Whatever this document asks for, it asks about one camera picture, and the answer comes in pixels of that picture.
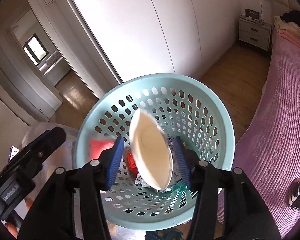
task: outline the nightstand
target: nightstand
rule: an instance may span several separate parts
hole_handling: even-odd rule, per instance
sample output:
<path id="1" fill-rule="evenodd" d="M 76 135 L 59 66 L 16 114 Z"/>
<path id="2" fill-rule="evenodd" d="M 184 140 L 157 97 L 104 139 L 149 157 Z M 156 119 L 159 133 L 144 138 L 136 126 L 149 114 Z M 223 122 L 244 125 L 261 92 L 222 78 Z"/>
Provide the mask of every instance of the nightstand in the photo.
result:
<path id="1" fill-rule="evenodd" d="M 269 50 L 271 24 L 254 23 L 239 18 L 239 40 Z"/>

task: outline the basket rim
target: basket rim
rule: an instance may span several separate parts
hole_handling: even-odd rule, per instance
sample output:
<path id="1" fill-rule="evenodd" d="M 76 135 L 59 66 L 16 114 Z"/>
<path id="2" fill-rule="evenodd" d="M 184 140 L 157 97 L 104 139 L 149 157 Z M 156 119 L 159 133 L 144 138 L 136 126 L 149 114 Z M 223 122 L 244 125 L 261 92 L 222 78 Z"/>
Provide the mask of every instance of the basket rim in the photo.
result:
<path id="1" fill-rule="evenodd" d="M 233 159 L 234 159 L 234 130 L 233 130 L 233 125 L 231 122 L 231 118 L 229 116 L 229 113 L 226 109 L 226 107 L 224 106 L 224 104 L 222 103 L 222 101 L 220 100 L 220 98 L 206 85 L 204 85 L 203 83 L 201 83 L 200 81 L 193 79 L 191 77 L 188 76 L 184 76 L 184 75 L 180 75 L 180 74 L 174 74 L 174 73 L 156 73 L 156 74 L 149 74 L 149 75 L 145 75 L 145 76 L 141 76 L 141 77 L 137 77 L 134 79 L 131 79 L 127 82 L 124 82 L 118 86 L 116 86 L 115 88 L 111 89 L 109 92 L 107 92 L 101 99 L 99 99 L 99 101 L 93 106 L 93 108 L 89 111 L 89 113 L 87 114 L 87 116 L 85 117 L 80 130 L 78 132 L 78 139 L 75 143 L 74 146 L 74 152 L 73 152 L 73 158 L 72 158 L 72 163 L 73 163 L 73 168 L 77 169 L 80 168 L 80 166 L 77 165 L 77 150 L 79 147 L 79 139 L 80 136 L 82 134 L 82 131 L 84 130 L 85 124 L 87 123 L 88 119 L 90 118 L 90 116 L 93 114 L 93 112 L 95 111 L 95 109 L 98 107 L 99 104 L 102 103 L 103 100 L 106 99 L 106 97 L 111 94 L 112 92 L 114 92 L 115 90 L 121 88 L 124 85 L 127 85 L 129 83 L 135 82 L 137 80 L 141 80 L 141 79 L 145 79 L 145 78 L 152 78 L 152 77 L 160 77 L 160 78 L 173 78 L 173 79 L 179 79 L 185 82 L 189 82 L 195 86 L 197 86 L 199 89 L 203 90 L 209 97 L 210 99 L 213 101 L 213 103 L 217 106 L 222 121 L 225 125 L 225 134 L 226 134 L 226 151 L 225 151 L 225 158 L 224 158 L 224 162 L 222 164 L 221 169 L 226 170 L 226 171 L 230 171 L 232 164 L 233 164 Z M 188 210 L 186 210 L 185 212 L 183 212 L 182 214 L 179 214 L 173 218 L 170 219 L 166 219 L 164 221 L 157 221 L 157 222 L 132 222 L 132 221 L 128 221 L 128 220 L 123 220 L 120 218 L 117 218 L 113 215 L 110 214 L 110 212 L 105 212 L 106 213 L 106 219 L 109 220 L 110 222 L 117 224 L 119 226 L 122 227 L 126 227 L 129 229 L 133 229 L 133 230 L 145 230 L 143 228 L 144 225 L 146 225 L 146 230 L 162 230 L 162 229 L 166 229 L 167 224 L 176 226 L 176 225 L 180 225 L 182 223 L 185 223 L 189 220 L 191 220 L 192 215 L 194 212 L 194 206 L 189 208 Z"/>

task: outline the pink blanket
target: pink blanket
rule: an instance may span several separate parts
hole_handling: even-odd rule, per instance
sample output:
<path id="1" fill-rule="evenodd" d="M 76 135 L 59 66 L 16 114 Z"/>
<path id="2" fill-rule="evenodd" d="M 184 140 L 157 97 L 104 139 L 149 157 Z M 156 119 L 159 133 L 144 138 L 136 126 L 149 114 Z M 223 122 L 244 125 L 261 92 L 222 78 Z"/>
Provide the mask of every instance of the pink blanket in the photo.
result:
<path id="1" fill-rule="evenodd" d="M 273 35 L 264 92 L 253 121 L 235 147 L 232 167 L 241 167 L 268 206 L 281 236 L 300 211 L 286 203 L 286 191 L 300 178 L 300 48 Z M 223 194 L 218 220 L 223 221 Z"/>
<path id="2" fill-rule="evenodd" d="M 286 40 L 292 42 L 294 45 L 300 48 L 300 39 L 291 34 L 290 32 L 282 29 L 278 31 L 278 36 L 284 37 Z"/>

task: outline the red wrapper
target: red wrapper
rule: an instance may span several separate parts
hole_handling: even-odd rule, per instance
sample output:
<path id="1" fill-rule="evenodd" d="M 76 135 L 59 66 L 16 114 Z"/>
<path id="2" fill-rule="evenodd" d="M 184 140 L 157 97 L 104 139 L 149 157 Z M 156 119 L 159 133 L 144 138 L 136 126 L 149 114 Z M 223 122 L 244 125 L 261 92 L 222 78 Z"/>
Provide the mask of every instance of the red wrapper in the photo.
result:
<path id="1" fill-rule="evenodd" d="M 138 168 L 137 168 L 137 166 L 136 166 L 136 163 L 135 163 L 135 161 L 134 161 L 134 158 L 133 158 L 131 152 L 128 152 L 128 153 L 127 153 L 127 166 L 128 166 L 129 171 L 130 171 L 134 176 L 136 176 L 136 175 L 138 174 Z"/>
<path id="2" fill-rule="evenodd" d="M 90 160 L 98 159 L 102 151 L 112 148 L 113 145 L 114 141 L 112 140 L 90 139 Z"/>

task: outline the laundry basket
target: laundry basket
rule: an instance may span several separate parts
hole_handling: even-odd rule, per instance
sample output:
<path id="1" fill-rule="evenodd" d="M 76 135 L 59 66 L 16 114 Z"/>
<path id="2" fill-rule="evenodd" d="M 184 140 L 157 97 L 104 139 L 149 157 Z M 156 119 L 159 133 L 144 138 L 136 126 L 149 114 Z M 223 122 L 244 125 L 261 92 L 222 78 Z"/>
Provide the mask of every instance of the laundry basket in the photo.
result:
<path id="1" fill-rule="evenodd" d="M 151 113 L 163 130 L 180 136 L 186 147 L 216 168 L 230 170 L 234 131 L 221 100 L 205 85 L 178 74 L 151 74 L 125 82 L 104 95 L 85 118 L 74 152 L 74 168 L 89 161 L 92 133 L 122 136 L 129 147 L 131 117 L 139 108 Z M 160 230 L 192 218 L 197 192 L 155 193 L 136 186 L 122 159 L 111 190 L 101 194 L 106 218 L 121 227 Z"/>

